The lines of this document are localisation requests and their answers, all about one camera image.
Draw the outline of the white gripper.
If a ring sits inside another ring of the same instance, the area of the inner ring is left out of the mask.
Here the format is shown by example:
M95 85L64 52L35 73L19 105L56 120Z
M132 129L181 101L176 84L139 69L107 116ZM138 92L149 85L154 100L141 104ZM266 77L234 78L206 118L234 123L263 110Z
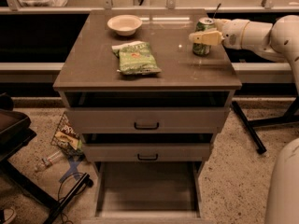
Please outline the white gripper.
M191 33L189 40L195 44L217 46L224 38L223 46L227 49L242 49L242 37L249 20L215 19L214 23L218 31Z

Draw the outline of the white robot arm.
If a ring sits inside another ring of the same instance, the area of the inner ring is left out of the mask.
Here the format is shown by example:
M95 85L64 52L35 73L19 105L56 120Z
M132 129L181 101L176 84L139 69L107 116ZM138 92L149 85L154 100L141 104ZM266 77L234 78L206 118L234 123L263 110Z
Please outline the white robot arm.
M189 35L193 43L247 49L270 61L287 61L299 90L299 17L276 23L206 18L213 28ZM299 224L299 139L278 154L268 192L264 224Z

